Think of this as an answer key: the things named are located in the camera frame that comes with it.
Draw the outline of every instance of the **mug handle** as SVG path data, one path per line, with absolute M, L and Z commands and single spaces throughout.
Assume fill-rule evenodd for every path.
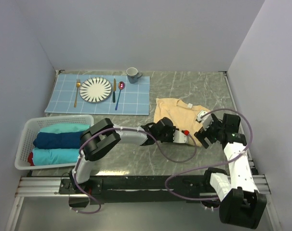
M 140 77 L 142 77 L 143 76 L 143 73 L 142 72 L 139 72 L 139 73 L 137 73 L 137 78 L 140 78 Z

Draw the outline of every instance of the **gray table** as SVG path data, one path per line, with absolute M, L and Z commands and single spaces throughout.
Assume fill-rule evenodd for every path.
M 88 75 L 126 75 L 123 71 L 66 71 L 67 74 Z M 153 122 L 156 98 L 178 98 L 185 103 L 202 105 L 208 109 L 233 108 L 225 77 L 222 72 L 143 72 L 150 76 L 150 115 L 93 115 L 94 122 L 110 118 L 113 123 L 136 127 Z M 194 147 L 170 143 L 161 144 L 165 153 L 176 160 L 188 158 Z M 92 175 L 170 175 L 189 168 L 214 164 L 224 161 L 225 155 L 219 143 L 208 149 L 198 148 L 197 155 L 187 163 L 176 164 L 167 161 L 156 145 L 135 146 L 119 144 L 104 158 L 93 165 Z M 34 170 L 33 176 L 61 176 L 73 167 Z M 204 174 L 204 170 L 191 174 Z

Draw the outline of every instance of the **checkered placemat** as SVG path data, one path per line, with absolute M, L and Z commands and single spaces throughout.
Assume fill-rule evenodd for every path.
M 112 94 L 108 99 L 100 103 L 84 101 L 78 93 L 77 107 L 74 107 L 76 95 L 76 80 L 81 83 L 93 77 L 103 77 L 113 85 L 114 78 L 117 82 L 116 101 L 119 94 L 118 83 L 126 83 L 120 93 L 118 109 L 112 102 Z M 98 76 L 98 75 L 73 75 L 60 74 L 57 78 L 50 102 L 45 109 L 46 113 L 61 114 L 113 114 L 113 115 L 149 115 L 149 90 L 150 77 L 141 77 L 137 83 L 129 83 L 126 76 Z

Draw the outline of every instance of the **spoon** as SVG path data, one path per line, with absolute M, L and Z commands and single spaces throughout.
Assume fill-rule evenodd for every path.
M 117 103 L 116 103 L 116 107 L 115 107 L 115 111 L 117 111 L 117 108 L 118 108 L 118 102 L 119 102 L 119 98 L 120 98 L 120 93 L 121 93 L 121 90 L 125 88 L 125 83 L 124 82 L 119 82 L 118 84 L 118 88 L 119 88 L 119 95 L 118 95 L 118 99 L 117 99 Z

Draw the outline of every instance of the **fork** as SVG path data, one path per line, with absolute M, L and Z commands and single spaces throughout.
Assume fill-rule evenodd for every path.
M 76 86 L 77 86 L 77 94 L 75 96 L 74 107 L 77 107 L 77 102 L 78 102 L 78 92 L 79 92 L 79 87 L 80 87 L 80 79 L 79 78 L 77 79 Z

